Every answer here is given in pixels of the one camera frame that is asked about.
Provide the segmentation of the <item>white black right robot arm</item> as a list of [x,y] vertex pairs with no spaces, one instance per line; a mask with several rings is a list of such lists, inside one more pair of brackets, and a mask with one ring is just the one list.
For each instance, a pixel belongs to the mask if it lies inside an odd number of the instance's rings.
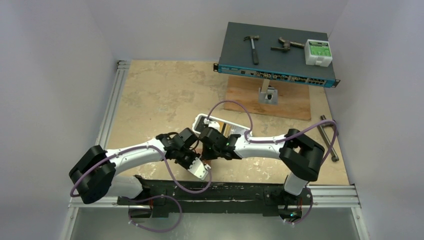
[[322,145],[294,128],[275,137],[245,138],[241,134],[224,136],[219,130],[206,127],[198,138],[202,143],[204,160],[269,158],[282,161],[290,174],[280,196],[288,204],[300,198],[307,183],[318,179],[325,155]]

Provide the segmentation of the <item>tan leather card holder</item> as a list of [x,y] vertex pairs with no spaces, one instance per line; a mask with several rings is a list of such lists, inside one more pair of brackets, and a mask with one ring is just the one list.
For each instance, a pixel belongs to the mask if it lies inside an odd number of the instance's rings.
[[212,166],[212,161],[211,160],[208,160],[208,159],[205,159],[204,157],[203,157],[203,149],[202,148],[196,148],[195,149],[195,151],[198,153],[198,154],[200,154],[200,159],[202,160],[202,162],[204,163],[204,164],[207,164],[207,165],[209,165],[209,166]]

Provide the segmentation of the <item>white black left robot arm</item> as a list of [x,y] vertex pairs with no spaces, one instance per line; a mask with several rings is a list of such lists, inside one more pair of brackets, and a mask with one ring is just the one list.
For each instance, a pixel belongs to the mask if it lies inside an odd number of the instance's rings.
[[85,204],[92,204],[105,196],[119,196],[142,205],[149,199],[148,189],[137,177],[125,178],[120,174],[137,166],[161,161],[167,166],[174,161],[204,180],[210,167],[191,148],[197,141],[197,135],[185,128],[179,133],[162,133],[147,142],[124,148],[103,149],[101,145],[94,145],[69,171],[73,183],[70,196],[80,197]]

